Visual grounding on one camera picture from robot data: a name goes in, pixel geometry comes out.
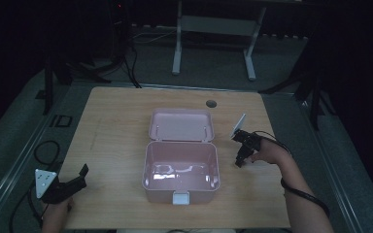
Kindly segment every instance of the dark background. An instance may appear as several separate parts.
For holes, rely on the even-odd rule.
[[[207,5],[190,2],[186,11],[193,13],[252,16],[240,4],[232,7],[221,2],[214,7],[211,1],[204,1]],[[329,94],[373,181],[373,1],[337,1],[329,8],[306,4],[326,2],[272,4],[261,33],[310,38],[298,66],[319,67],[324,72],[322,88]],[[113,20],[122,17],[118,4],[125,7],[129,12],[126,17],[130,16],[129,21],[137,26],[173,26],[176,22],[176,1],[77,3],[0,1],[0,117],[29,79],[44,68],[46,51],[66,53],[89,64],[93,56],[108,57],[102,52],[112,46],[112,25],[107,16],[111,13]]]

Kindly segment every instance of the wooden table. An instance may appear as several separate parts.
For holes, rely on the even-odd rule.
[[[207,100],[217,106],[208,108]],[[149,126],[155,108],[207,109],[218,149],[220,189],[209,204],[150,203],[142,187]],[[281,174],[265,162],[234,165],[240,144],[229,134],[247,114],[244,130],[273,133],[257,93],[95,87],[59,178],[76,178],[86,163],[87,187],[74,196],[67,228],[190,229],[289,227]]]

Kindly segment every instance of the lunch box lid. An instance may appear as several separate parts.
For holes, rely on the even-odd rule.
[[[156,141],[211,142],[214,139],[211,113],[199,109],[155,109],[150,138]]]

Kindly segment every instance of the plastic container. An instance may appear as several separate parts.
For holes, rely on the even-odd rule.
[[[150,137],[142,181],[148,200],[174,205],[210,202],[220,187],[210,113],[155,109]]]

